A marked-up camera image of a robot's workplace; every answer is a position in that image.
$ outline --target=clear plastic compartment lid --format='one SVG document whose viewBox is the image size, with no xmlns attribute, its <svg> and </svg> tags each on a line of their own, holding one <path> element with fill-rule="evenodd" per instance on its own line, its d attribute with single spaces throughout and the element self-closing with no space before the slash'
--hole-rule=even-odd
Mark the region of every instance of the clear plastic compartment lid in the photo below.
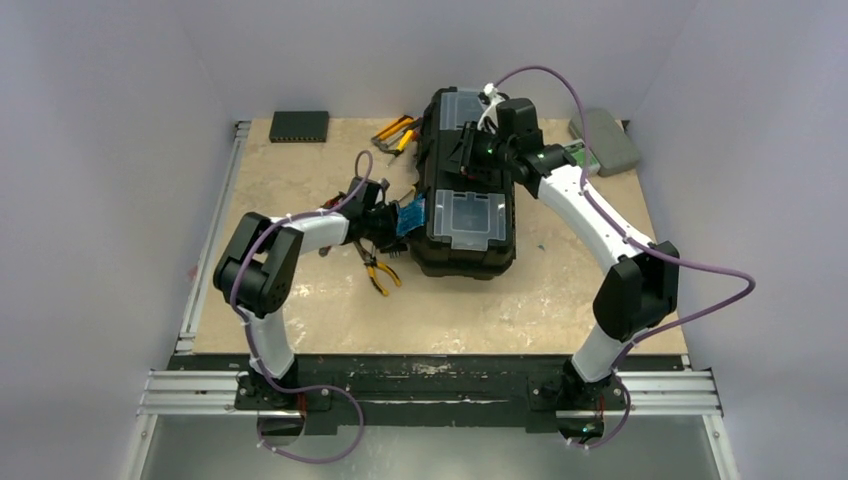
<svg viewBox="0 0 848 480">
<path fill-rule="evenodd" d="M 489 240 L 506 240 L 506 197 L 436 190 L 433 235 L 450 237 L 453 250 L 488 250 Z"/>
</svg>

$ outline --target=blue scrap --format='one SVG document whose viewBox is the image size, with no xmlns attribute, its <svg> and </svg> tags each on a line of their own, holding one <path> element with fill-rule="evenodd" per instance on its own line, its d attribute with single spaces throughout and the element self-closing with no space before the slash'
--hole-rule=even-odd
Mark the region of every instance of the blue scrap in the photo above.
<svg viewBox="0 0 848 480">
<path fill-rule="evenodd" d="M 398 226 L 395 232 L 398 238 L 406 236 L 407 233 L 418 227 L 423 227 L 427 221 L 427 213 L 424 210 L 424 195 L 420 194 L 409 205 L 401 207 L 398 211 Z"/>
</svg>

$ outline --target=gray wall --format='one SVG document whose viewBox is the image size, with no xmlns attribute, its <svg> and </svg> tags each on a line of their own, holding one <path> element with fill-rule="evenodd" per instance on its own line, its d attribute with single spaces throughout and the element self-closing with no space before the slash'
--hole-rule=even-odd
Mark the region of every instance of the gray wall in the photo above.
<svg viewBox="0 0 848 480">
<path fill-rule="evenodd" d="M 0 71 L 0 478 L 112 480 L 232 126 L 161 0 L 3 2 Z"/>
<path fill-rule="evenodd" d="M 588 105 L 628 118 L 696 0 L 175 3 L 237 118 L 307 108 L 414 114 L 440 87 L 482 85 L 528 63 L 561 69 Z M 571 105 L 542 74 L 511 87 L 545 116 Z"/>
<path fill-rule="evenodd" d="M 700 2 L 633 119 L 659 236 L 760 281 L 685 329 L 744 478 L 848 467 L 846 23 L 840 0 Z M 738 287 L 686 275 L 680 310 Z"/>
</svg>

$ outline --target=beige table surface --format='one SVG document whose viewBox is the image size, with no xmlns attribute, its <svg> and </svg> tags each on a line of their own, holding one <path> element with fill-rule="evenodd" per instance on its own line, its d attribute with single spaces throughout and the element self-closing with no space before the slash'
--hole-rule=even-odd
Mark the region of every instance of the beige table surface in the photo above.
<svg viewBox="0 0 848 480">
<path fill-rule="evenodd" d="M 241 216 L 284 216 L 314 210 L 353 176 L 357 152 L 388 119 L 335 119 L 324 144 L 271 144 L 270 120 L 253 121 L 215 263 Z M 566 120 L 542 120 L 546 142 L 570 140 Z M 417 174 L 408 151 L 387 166 L 375 154 L 372 178 L 392 182 L 401 197 Z M 624 218 L 653 238 L 634 172 L 592 183 Z M 592 300 L 603 276 L 588 249 L 547 207 L 516 188 L 518 256 L 491 281 L 428 278 L 408 255 L 383 258 L 403 286 L 383 297 L 371 286 L 354 248 L 321 258 L 300 257 L 284 306 L 289 341 L 298 352 L 326 353 L 571 353 L 594 325 Z M 195 352 L 246 352 L 238 318 L 209 287 Z M 637 347 L 642 353 L 684 353 L 678 330 Z"/>
</svg>

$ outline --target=wall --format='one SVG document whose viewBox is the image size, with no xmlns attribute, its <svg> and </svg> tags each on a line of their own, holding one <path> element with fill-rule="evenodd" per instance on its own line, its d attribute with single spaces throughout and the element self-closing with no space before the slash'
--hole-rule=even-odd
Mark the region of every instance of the wall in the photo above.
<svg viewBox="0 0 848 480">
<path fill-rule="evenodd" d="M 660 237 L 760 281 L 685 329 L 743 478 L 848 466 L 846 20 L 839 0 L 700 2 L 631 124 Z M 687 275 L 680 310 L 739 287 Z"/>
<path fill-rule="evenodd" d="M 3 2 L 0 65 L 0 477 L 112 480 L 232 124 L 162 0 Z"/>
<path fill-rule="evenodd" d="M 482 85 L 528 63 L 562 70 L 588 105 L 628 118 L 696 0 L 175 2 L 237 118 L 414 114 L 438 88 Z M 571 102 L 555 82 L 528 75 L 507 88 L 562 118 Z"/>
</svg>

